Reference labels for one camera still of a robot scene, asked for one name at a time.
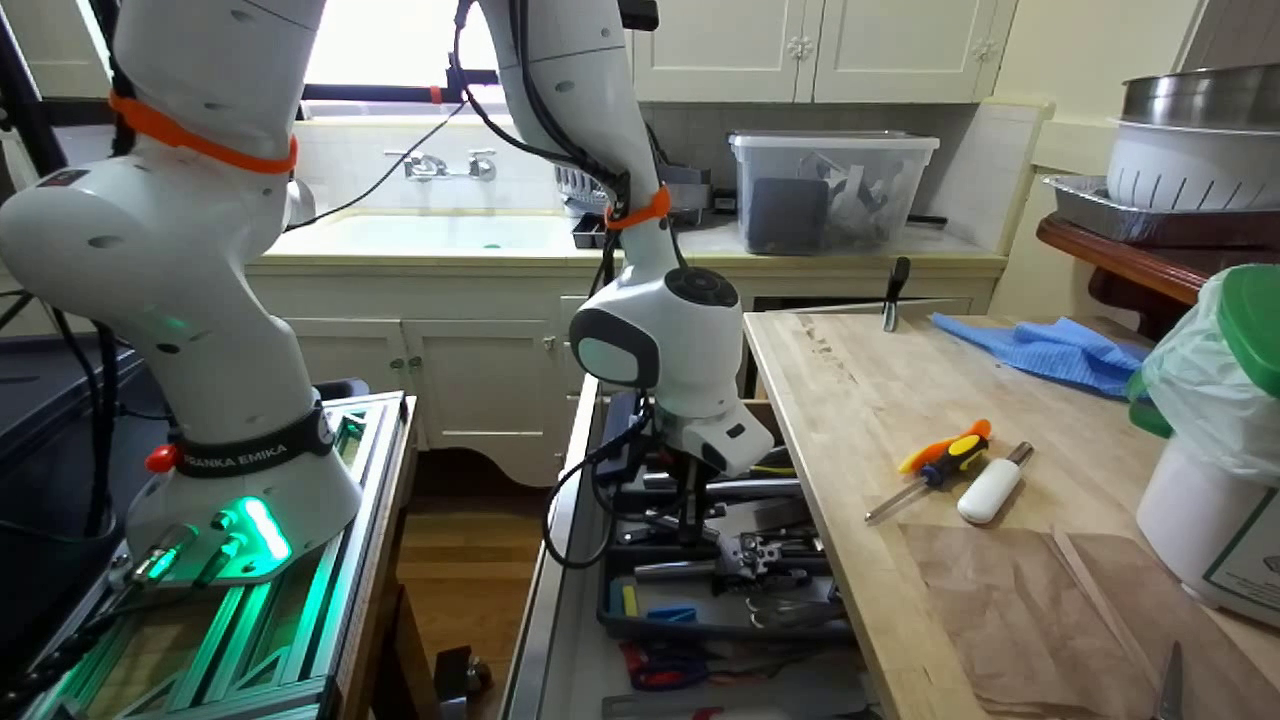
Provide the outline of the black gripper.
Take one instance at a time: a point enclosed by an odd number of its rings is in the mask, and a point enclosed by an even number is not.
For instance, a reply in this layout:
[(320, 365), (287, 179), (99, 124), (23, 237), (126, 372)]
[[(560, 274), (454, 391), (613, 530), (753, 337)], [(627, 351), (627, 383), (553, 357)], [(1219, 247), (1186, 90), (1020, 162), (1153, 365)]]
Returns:
[(625, 479), (613, 493), (613, 554), (625, 560), (720, 560), (708, 534), (713, 470), (656, 441), (627, 448)]

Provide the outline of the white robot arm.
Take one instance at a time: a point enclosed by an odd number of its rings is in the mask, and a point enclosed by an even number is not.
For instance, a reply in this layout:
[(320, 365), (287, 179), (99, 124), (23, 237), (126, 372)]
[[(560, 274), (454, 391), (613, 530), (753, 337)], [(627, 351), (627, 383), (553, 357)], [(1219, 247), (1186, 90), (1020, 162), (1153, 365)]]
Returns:
[(648, 391), (642, 426), (680, 493), (680, 549), (705, 554), (705, 483), (772, 452), (742, 408), (742, 311), (726, 277), (691, 269), (666, 232), (673, 188), (656, 173), (631, 92), (619, 0), (479, 0), (518, 139), (605, 188), (598, 219), (625, 274), (568, 323), (582, 377)]

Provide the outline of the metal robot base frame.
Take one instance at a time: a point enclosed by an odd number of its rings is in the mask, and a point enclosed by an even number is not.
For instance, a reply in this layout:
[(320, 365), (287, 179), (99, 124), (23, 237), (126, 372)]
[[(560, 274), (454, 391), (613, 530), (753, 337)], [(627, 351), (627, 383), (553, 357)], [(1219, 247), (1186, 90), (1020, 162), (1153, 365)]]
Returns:
[(346, 397), (327, 415), (361, 483), (338, 537), (251, 585), (160, 588), (180, 565), (153, 560), (37, 665), (3, 720), (366, 720), (396, 624), (417, 399)]

